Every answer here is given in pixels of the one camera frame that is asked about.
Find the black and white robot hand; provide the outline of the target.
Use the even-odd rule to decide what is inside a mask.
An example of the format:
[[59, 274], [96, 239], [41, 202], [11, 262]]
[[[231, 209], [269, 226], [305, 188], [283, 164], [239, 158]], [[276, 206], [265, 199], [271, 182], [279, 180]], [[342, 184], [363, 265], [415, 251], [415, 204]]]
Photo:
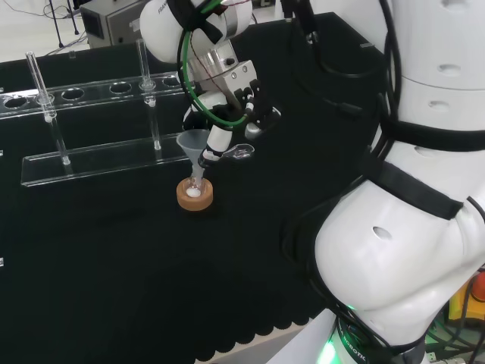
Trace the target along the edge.
[[258, 79], [251, 81], [245, 89], [238, 89], [236, 100], [246, 108], [244, 111], [221, 103], [209, 108], [215, 116], [226, 121], [236, 122], [245, 118], [235, 127], [219, 126], [193, 106], [186, 111], [183, 117], [184, 130], [202, 129], [209, 132], [208, 139], [202, 144], [202, 151], [196, 157], [196, 163], [200, 167], [207, 168], [223, 157], [230, 147], [233, 133], [241, 130], [246, 139], [254, 140], [281, 119], [281, 112], [272, 105], [267, 90]]

